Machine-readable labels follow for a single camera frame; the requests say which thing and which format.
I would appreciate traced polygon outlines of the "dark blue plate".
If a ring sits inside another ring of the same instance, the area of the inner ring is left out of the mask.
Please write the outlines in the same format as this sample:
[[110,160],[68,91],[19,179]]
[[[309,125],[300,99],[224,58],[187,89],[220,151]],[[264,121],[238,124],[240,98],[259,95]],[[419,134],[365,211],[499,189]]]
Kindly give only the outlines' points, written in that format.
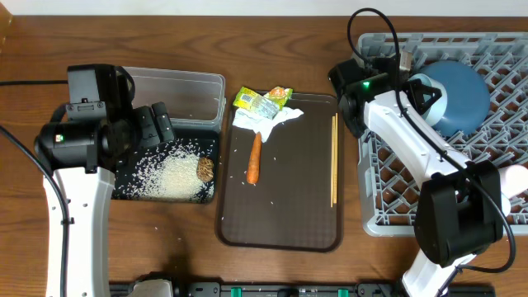
[[445,114],[432,126],[441,136],[451,137],[458,132],[472,134],[485,121],[490,109],[488,85],[471,67],[461,62],[441,60],[417,73],[437,80],[446,89]]

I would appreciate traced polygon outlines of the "brown mushroom food scrap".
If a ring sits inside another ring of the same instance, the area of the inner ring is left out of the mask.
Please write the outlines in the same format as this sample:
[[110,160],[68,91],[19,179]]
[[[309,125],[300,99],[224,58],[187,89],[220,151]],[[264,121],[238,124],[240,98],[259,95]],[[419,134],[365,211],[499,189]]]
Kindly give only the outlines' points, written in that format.
[[207,157],[202,157],[197,163],[196,175],[204,183],[214,179],[214,162]]

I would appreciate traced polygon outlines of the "orange carrot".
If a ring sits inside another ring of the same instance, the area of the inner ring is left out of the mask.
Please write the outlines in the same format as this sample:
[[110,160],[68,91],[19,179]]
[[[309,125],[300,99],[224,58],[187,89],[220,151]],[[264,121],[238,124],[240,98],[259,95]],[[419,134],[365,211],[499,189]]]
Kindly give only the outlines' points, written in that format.
[[260,159],[262,151],[262,134],[257,132],[252,144],[250,158],[247,165],[247,182],[256,184],[260,174]]

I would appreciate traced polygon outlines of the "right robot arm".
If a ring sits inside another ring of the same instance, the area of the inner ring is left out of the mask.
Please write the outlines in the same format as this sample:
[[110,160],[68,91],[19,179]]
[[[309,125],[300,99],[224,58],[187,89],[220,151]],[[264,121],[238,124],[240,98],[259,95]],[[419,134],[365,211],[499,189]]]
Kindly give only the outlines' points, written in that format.
[[502,238],[506,174],[447,142],[483,122],[466,112],[488,96],[483,79],[458,62],[435,62],[417,73],[401,62],[399,54],[366,66],[349,59],[328,78],[347,128],[356,137],[377,134],[420,191],[414,224],[419,252],[401,280],[403,293],[442,296],[459,271]]

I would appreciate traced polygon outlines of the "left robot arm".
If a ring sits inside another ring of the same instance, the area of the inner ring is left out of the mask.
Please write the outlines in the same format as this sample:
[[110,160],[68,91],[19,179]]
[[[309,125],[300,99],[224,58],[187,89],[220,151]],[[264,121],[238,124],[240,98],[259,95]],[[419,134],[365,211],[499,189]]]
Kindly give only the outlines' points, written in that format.
[[70,101],[35,138],[49,211],[46,295],[108,296],[108,216],[116,169],[130,153],[174,140],[161,102],[134,108],[121,66],[68,67]]

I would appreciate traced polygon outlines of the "wooden chopstick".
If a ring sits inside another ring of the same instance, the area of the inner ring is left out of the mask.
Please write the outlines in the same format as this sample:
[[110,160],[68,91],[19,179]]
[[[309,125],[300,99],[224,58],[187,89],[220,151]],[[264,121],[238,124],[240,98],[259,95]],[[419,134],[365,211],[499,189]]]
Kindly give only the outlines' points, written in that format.
[[337,203],[337,118],[338,114],[332,117],[332,206]]
[[334,206],[334,170],[335,170],[335,116],[332,117],[332,131],[331,131],[331,208]]

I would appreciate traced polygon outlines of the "pink cup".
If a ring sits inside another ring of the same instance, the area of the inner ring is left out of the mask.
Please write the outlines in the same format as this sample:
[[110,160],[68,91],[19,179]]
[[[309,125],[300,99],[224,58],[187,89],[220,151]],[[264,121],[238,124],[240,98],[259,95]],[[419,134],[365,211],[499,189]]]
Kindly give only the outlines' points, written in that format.
[[508,199],[528,188],[528,169],[522,165],[511,165],[498,170],[501,193]]

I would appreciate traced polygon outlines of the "light blue cup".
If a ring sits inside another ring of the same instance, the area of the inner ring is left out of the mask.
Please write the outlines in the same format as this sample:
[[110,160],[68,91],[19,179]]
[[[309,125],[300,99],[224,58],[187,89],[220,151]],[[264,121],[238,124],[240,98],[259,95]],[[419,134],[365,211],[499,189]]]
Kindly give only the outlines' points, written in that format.
[[501,204],[502,204],[502,213],[505,217],[507,217],[511,213],[511,202],[510,199],[505,196],[503,193],[501,194]]

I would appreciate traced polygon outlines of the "light blue rice bowl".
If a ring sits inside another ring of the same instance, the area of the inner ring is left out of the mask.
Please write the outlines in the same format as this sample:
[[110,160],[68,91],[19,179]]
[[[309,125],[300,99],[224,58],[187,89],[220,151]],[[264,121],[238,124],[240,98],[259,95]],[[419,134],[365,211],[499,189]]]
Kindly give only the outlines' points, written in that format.
[[445,87],[438,82],[437,80],[428,77],[426,74],[418,73],[410,77],[409,80],[412,79],[420,79],[424,84],[436,87],[441,90],[442,96],[439,101],[437,101],[429,111],[427,111],[424,115],[422,115],[422,118],[430,125],[434,126],[436,125],[442,118],[442,116],[446,112],[447,108],[447,92]]

